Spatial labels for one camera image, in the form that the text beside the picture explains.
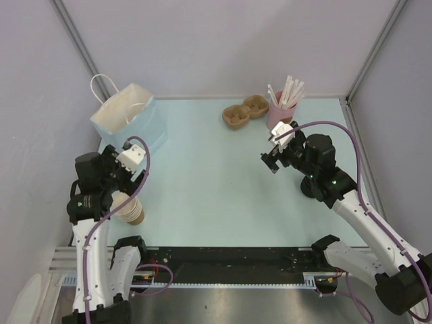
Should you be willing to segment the brown paper cups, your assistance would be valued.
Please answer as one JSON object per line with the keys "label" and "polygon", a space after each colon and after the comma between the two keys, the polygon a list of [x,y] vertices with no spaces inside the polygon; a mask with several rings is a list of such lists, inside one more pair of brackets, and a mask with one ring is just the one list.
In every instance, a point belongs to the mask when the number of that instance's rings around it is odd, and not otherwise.
{"label": "brown paper cups", "polygon": [[[111,205],[111,210],[114,210],[130,197],[123,192],[117,191],[112,194],[112,198],[113,204]],[[115,216],[130,225],[141,224],[144,220],[144,210],[138,197],[134,197],[128,204],[118,209],[115,212]]]}

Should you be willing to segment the light blue paper bag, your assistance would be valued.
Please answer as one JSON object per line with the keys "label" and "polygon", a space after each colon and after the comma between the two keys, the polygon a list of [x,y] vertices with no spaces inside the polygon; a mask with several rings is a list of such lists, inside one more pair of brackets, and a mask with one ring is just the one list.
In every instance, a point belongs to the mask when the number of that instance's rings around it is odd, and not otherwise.
{"label": "light blue paper bag", "polygon": [[114,95],[101,104],[90,121],[105,144],[120,149],[131,136],[145,141],[154,154],[167,140],[163,118],[153,94],[138,84],[131,83],[119,89],[111,84]]}

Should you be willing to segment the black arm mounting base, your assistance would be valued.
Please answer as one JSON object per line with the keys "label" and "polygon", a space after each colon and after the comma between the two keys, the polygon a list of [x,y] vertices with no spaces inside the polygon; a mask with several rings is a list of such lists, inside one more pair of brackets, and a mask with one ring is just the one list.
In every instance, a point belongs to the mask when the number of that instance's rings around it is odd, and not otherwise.
{"label": "black arm mounting base", "polygon": [[344,272],[310,248],[158,247],[141,248],[142,264],[165,265],[181,284],[294,284],[304,274],[328,280]]}

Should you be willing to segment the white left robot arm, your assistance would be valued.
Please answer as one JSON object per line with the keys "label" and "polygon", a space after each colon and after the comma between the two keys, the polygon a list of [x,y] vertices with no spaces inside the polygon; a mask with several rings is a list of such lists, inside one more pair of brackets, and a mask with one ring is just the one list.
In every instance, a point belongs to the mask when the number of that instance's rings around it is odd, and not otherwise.
{"label": "white left robot arm", "polygon": [[72,312],[62,323],[130,323],[128,300],[136,270],[145,268],[149,253],[140,236],[117,241],[112,255],[107,239],[113,193],[133,198],[143,187],[148,171],[138,171],[146,151],[125,143],[118,153],[111,145],[75,160],[77,180],[71,185],[67,213],[76,239],[76,294]]}

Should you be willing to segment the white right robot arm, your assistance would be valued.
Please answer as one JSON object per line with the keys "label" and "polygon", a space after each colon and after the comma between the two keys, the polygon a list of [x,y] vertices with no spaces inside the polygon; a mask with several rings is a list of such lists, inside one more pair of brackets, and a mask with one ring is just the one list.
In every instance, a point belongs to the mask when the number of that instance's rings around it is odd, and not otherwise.
{"label": "white right robot arm", "polygon": [[273,149],[261,155],[276,173],[278,164],[303,174],[301,191],[325,203],[364,240],[372,256],[351,250],[339,238],[328,235],[312,248],[313,266],[326,271],[338,267],[372,287],[382,304],[402,315],[431,295],[431,255],[423,255],[360,198],[358,184],[336,165],[335,147],[329,136],[293,131],[280,124],[271,131]]}

